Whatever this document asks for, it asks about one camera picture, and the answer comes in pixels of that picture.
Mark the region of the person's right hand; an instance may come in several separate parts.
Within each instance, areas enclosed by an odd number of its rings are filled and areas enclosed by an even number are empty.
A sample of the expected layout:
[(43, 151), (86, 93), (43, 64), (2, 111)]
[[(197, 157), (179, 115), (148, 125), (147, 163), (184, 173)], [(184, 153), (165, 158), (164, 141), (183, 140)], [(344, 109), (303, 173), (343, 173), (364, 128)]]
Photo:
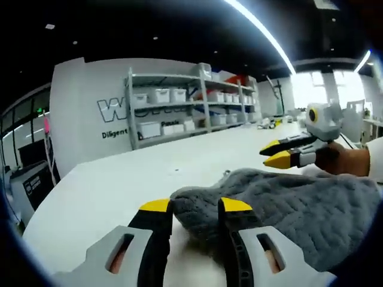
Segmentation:
[(347, 149), (332, 142), (316, 152), (315, 165), (332, 175), (368, 176), (370, 154), (367, 149)]

